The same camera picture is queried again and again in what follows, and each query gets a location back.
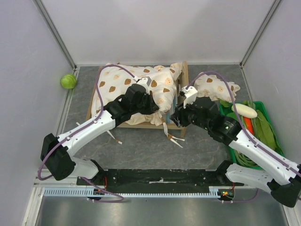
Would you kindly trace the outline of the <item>bear print small pillow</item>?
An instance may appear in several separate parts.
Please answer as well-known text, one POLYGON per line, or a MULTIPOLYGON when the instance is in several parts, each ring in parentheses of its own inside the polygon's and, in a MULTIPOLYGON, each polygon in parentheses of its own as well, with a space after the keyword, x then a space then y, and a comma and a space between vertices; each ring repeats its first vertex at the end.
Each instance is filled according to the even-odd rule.
POLYGON ((197 97, 209 97, 212 101, 232 102, 225 82, 218 79, 216 75, 200 76, 194 81, 193 87, 198 91, 197 97))

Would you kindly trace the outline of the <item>white radish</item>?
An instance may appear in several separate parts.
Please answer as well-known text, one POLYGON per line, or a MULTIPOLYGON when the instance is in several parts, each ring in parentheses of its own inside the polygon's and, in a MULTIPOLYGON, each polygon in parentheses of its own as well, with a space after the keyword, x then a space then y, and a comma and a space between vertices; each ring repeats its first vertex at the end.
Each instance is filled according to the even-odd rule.
POLYGON ((248 107, 244 104, 234 104, 231 107, 233 112, 235 111, 234 107, 236 108, 237 113, 243 117, 246 117, 249 119, 253 119, 253 118, 257 117, 257 112, 251 107, 248 107))

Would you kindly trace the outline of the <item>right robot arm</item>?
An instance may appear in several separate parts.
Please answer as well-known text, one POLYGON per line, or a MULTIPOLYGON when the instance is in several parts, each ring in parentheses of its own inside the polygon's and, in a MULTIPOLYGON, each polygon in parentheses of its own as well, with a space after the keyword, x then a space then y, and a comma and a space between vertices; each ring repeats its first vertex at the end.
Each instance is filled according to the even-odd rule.
POLYGON ((301 196, 301 166, 270 149, 237 120, 220 114, 217 104, 208 97, 198 97, 190 104, 180 104, 170 116, 178 127, 190 124, 205 129, 220 143, 246 155, 260 170, 224 161, 215 174, 216 182, 230 181, 261 189, 284 206, 295 207, 301 196))

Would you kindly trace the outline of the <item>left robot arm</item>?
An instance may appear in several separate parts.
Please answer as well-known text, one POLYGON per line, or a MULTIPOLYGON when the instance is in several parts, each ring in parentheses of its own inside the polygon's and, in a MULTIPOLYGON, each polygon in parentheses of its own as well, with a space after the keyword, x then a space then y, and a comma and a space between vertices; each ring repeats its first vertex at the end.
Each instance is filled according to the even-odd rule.
POLYGON ((57 181, 76 176, 99 185, 103 181, 99 165, 92 160, 76 158, 76 152, 100 134, 128 121, 132 115, 151 115, 157 110, 152 92, 134 84, 85 123, 57 137, 48 134, 43 141, 42 163, 57 181))

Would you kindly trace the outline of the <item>orange carrot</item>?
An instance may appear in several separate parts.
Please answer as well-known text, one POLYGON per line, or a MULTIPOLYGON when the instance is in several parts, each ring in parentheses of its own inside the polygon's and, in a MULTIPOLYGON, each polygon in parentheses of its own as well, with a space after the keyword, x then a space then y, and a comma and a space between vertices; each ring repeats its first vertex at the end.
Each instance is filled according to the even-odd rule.
POLYGON ((245 123, 245 127, 253 135, 254 131, 253 131, 253 125, 252 125, 251 119, 243 116, 243 120, 244 120, 244 123, 245 123))

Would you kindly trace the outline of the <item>wooden pet bed frame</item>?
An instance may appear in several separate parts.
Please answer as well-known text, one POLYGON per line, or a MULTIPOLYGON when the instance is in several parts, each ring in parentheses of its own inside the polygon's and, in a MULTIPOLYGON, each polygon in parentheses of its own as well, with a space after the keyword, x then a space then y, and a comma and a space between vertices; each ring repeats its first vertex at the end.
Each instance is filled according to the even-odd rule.
POLYGON ((146 88, 148 103, 153 113, 134 113, 119 124, 120 128, 163 129, 168 138, 170 129, 179 129, 181 138, 186 128, 170 119, 176 107, 185 104, 186 88, 189 84, 187 62, 175 63, 169 67, 126 66, 107 64, 100 67, 92 92, 86 119, 100 114, 101 108, 114 100, 120 100, 133 84, 146 88))

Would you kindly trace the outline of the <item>blue white striped mattress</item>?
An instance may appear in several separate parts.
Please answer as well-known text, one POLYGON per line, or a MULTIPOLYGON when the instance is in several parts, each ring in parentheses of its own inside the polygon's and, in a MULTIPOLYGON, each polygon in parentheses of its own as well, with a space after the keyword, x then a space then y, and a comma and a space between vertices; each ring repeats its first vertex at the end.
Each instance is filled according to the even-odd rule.
POLYGON ((173 123, 171 120, 170 120, 170 116, 175 112, 175 108, 177 106, 177 103, 178 103, 178 96, 175 95, 174 96, 174 99, 173 99, 173 102, 172 102, 172 105, 171 105, 171 108, 166 112, 165 114, 165 121, 167 124, 171 124, 173 123))

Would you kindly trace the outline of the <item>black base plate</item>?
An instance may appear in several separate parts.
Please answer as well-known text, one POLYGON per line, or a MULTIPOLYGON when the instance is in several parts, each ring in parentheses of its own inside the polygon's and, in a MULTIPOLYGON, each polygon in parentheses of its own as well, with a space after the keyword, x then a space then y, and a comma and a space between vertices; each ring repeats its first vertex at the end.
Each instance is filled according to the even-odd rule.
POLYGON ((108 169, 90 180, 113 193, 206 192, 210 186, 229 186, 226 176, 205 169, 108 169))

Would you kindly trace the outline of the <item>green beans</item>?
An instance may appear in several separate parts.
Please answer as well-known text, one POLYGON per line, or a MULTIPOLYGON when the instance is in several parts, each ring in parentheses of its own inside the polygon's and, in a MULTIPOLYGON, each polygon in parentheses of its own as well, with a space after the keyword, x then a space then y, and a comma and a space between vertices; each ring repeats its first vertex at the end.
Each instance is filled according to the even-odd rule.
POLYGON ((236 149, 233 150, 237 164, 243 167, 258 167, 258 165, 253 162, 250 158, 246 155, 242 154, 241 152, 237 151, 236 149))

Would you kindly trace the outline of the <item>green cabbage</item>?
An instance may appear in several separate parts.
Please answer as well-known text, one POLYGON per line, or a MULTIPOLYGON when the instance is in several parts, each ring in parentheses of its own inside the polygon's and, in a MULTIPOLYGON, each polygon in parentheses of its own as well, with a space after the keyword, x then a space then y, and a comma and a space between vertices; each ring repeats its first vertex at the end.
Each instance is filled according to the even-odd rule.
POLYGON ((73 74, 66 74, 60 79, 60 84, 65 89, 73 89, 77 84, 77 78, 73 74))

